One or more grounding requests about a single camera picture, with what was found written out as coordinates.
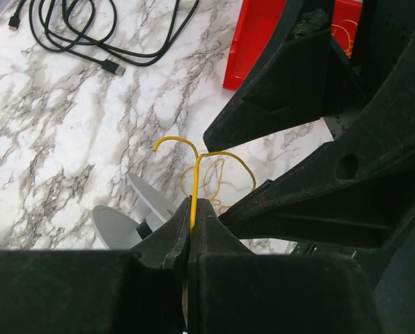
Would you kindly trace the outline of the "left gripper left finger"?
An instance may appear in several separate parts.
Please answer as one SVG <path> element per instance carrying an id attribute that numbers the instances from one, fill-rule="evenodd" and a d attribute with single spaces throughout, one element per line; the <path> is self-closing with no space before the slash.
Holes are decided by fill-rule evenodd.
<path id="1" fill-rule="evenodd" d="M 175 214 L 132 250 L 148 269 L 171 271 L 183 275 L 189 257 L 189 220 L 191 197 L 185 198 Z"/>

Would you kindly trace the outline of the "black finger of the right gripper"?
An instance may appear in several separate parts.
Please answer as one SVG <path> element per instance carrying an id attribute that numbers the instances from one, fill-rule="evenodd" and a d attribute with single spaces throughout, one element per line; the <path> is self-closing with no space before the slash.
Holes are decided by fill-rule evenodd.
<path id="1" fill-rule="evenodd" d="M 208 150 L 360 107 L 364 93 L 331 34 L 333 1 L 288 1 L 250 73 L 206 129 Z"/>

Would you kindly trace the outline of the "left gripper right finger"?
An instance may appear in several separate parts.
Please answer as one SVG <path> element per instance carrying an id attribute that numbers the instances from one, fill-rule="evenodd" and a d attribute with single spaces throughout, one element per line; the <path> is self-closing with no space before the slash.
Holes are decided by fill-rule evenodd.
<path id="1" fill-rule="evenodd" d="M 253 328 L 256 254 L 197 200 L 188 259 L 190 333 L 245 333 Z"/>

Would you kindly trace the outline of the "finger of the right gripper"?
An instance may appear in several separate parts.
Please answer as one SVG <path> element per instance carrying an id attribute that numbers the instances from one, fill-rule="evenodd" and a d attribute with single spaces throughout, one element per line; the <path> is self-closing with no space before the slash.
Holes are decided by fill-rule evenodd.
<path id="1" fill-rule="evenodd" d="M 373 250 L 415 218 L 415 31 L 359 117 L 220 216 L 239 239 Z"/>

